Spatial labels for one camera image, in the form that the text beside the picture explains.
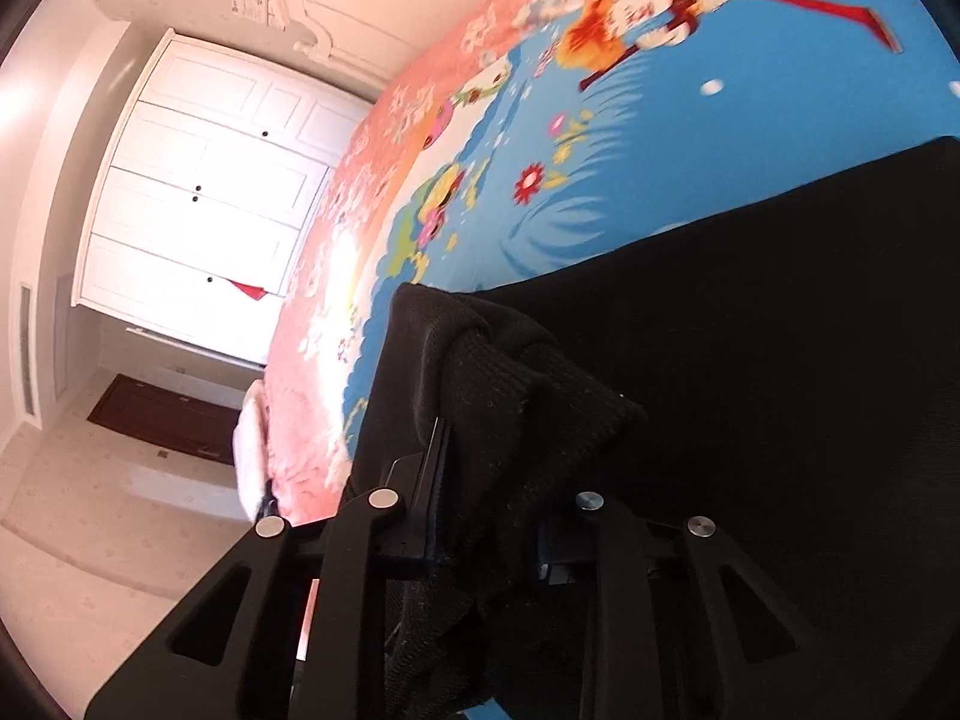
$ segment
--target colorful bedspread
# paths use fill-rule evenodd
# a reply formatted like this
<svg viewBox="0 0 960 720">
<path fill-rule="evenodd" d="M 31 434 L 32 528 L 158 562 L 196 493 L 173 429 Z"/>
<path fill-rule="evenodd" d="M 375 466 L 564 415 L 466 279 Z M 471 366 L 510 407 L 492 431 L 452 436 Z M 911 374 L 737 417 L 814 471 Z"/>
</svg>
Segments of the colorful bedspread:
<svg viewBox="0 0 960 720">
<path fill-rule="evenodd" d="M 438 108 L 524 36 L 588 1 L 488 0 L 406 69 L 354 133 L 296 266 L 267 368 L 270 474 L 294 522 L 336 511 L 349 473 L 336 405 L 349 372 L 343 339 L 357 319 L 344 305 Z"/>
<path fill-rule="evenodd" d="M 299 435 L 325 452 L 281 488 L 299 521 L 332 511 L 398 284 L 529 278 L 960 135 L 960 65 L 917 0 L 597 0 L 537 26 L 428 124 L 368 237 L 325 223 L 323 279 L 299 279 L 295 302 L 321 307 L 299 365 L 323 404 Z M 271 393 L 272 440 L 277 408 Z"/>
</svg>

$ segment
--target metal bolt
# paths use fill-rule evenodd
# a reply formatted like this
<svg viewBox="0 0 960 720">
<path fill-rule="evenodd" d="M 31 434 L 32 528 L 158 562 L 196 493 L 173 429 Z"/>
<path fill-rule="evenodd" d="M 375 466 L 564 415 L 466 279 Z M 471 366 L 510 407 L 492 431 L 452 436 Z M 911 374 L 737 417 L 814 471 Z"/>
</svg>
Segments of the metal bolt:
<svg viewBox="0 0 960 720">
<path fill-rule="evenodd" d="M 709 538 L 717 532 L 717 525 L 709 517 L 690 517 L 686 521 L 686 529 L 694 536 Z"/>
<path fill-rule="evenodd" d="M 585 512 L 596 512 L 597 509 L 603 508 L 603 495 L 600 493 L 591 493 L 589 490 L 585 490 L 583 493 L 577 493 L 574 500 L 577 508 L 583 509 Z"/>
<path fill-rule="evenodd" d="M 256 534 L 261 538 L 273 538 L 283 533 L 285 527 L 283 517 L 264 517 L 256 523 Z"/>
<path fill-rule="evenodd" d="M 397 495 L 390 488 L 381 488 L 380 490 L 373 490 L 368 501 L 375 509 L 392 509 L 397 505 L 397 501 L 400 501 L 400 495 Z"/>
</svg>

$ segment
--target white wardrobe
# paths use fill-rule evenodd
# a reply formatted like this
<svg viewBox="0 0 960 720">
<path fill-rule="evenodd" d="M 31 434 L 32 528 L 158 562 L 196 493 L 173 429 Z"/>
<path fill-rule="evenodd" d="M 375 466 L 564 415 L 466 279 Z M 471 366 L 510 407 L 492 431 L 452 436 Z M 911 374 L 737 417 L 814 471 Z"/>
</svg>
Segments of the white wardrobe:
<svg viewBox="0 0 960 720">
<path fill-rule="evenodd" d="M 104 156 L 74 304 L 266 362 L 320 193 L 370 107 L 169 31 Z"/>
</svg>

